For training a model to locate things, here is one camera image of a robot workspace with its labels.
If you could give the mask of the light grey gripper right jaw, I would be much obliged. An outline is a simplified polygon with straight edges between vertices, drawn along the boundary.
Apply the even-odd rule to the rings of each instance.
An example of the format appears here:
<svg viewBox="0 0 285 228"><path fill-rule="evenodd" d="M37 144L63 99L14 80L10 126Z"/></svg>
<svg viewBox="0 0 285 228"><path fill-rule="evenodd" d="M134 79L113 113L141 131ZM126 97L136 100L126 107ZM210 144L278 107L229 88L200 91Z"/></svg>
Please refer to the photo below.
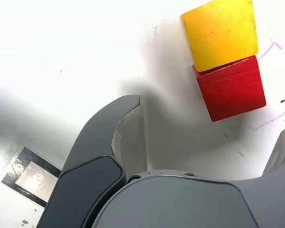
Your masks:
<svg viewBox="0 0 285 228"><path fill-rule="evenodd" d="M285 228L285 130L264 175L215 181L175 175L139 179L100 210L94 228Z"/></svg>

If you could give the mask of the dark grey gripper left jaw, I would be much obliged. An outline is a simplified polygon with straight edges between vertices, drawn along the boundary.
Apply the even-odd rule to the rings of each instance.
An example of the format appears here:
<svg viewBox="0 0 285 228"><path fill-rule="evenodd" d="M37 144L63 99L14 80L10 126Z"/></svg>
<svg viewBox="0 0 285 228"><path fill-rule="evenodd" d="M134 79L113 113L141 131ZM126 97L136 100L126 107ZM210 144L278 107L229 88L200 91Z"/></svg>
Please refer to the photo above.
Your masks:
<svg viewBox="0 0 285 228"><path fill-rule="evenodd" d="M59 175L39 228L90 228L105 203L127 184L112 149L119 122L140 103L125 95L92 116L79 133Z"/></svg>

